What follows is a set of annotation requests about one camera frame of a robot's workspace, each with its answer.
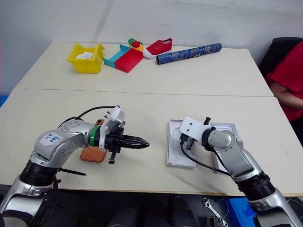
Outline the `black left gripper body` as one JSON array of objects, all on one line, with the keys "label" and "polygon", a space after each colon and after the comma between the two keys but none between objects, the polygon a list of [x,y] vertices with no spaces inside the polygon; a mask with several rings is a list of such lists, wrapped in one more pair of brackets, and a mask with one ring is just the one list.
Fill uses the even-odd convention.
[{"label": "black left gripper body", "polygon": [[123,142],[124,128],[118,127],[115,131],[110,132],[105,138],[105,149],[111,152],[109,164],[115,163],[115,157],[117,153],[120,153],[121,145]]}]

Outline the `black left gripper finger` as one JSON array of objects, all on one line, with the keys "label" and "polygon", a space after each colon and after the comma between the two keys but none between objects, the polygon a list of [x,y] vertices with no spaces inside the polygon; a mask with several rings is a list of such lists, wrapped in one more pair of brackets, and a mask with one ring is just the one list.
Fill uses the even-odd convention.
[{"label": "black left gripper finger", "polygon": [[124,148],[130,148],[130,149],[143,149],[149,147],[149,143],[143,143],[143,142],[135,142],[135,143],[124,143]]},{"label": "black left gripper finger", "polygon": [[127,143],[149,143],[143,138],[136,137],[136,136],[130,136],[130,135],[124,135],[123,140]]}]

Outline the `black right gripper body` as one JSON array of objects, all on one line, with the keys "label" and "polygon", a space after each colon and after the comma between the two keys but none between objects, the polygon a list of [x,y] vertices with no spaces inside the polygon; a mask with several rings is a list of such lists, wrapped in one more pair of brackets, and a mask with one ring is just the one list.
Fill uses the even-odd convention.
[{"label": "black right gripper body", "polygon": [[181,151],[191,151],[192,147],[194,146],[194,143],[196,142],[196,139],[189,137],[188,135],[181,133],[180,136],[180,149]]}]

